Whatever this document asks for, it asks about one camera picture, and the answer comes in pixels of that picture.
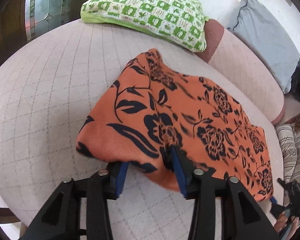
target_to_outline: striped cushion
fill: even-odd
[[[283,178],[286,182],[297,180],[300,183],[300,132],[295,131],[294,124],[280,125],[276,131],[283,154]],[[283,204],[286,206],[289,202],[285,191]]]
[[[294,142],[292,127],[290,124],[283,124],[275,130],[283,155],[283,179],[290,181],[297,163],[297,148]]]

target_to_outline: human hand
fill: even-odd
[[[285,228],[287,226],[287,221],[288,218],[284,215],[284,211],[280,214],[277,222],[274,224],[273,228],[274,230],[279,233],[283,228]],[[298,229],[298,223],[299,223],[299,217],[291,217],[291,221],[292,221],[292,227],[291,230],[286,238],[286,240],[289,240],[293,234],[297,231]]]

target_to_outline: orange floral cloth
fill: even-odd
[[[100,98],[79,132],[77,150],[106,162],[131,162],[179,191],[170,145],[213,177],[236,176],[256,201],[273,194],[263,129],[217,84],[171,70],[151,49],[130,60]]]

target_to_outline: green patterned pillow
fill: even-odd
[[[206,48],[198,0],[88,0],[81,7],[85,23],[112,23],[173,41],[192,52]]]

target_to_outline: metal screw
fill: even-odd
[[[103,169],[103,170],[98,171],[98,174],[99,174],[100,176],[108,175],[108,173],[109,173],[109,171],[106,170],[106,169]]]
[[[204,171],[201,170],[201,169],[195,169],[195,170],[193,171],[193,173],[194,173],[195,175],[203,175],[203,174],[204,174]]]
[[[239,182],[238,178],[235,177],[235,176],[230,177],[229,181],[232,182],[232,183],[238,183]]]
[[[72,181],[72,178],[71,178],[71,177],[64,178],[64,179],[62,180],[63,183],[69,183],[69,182],[71,182],[71,181]]]

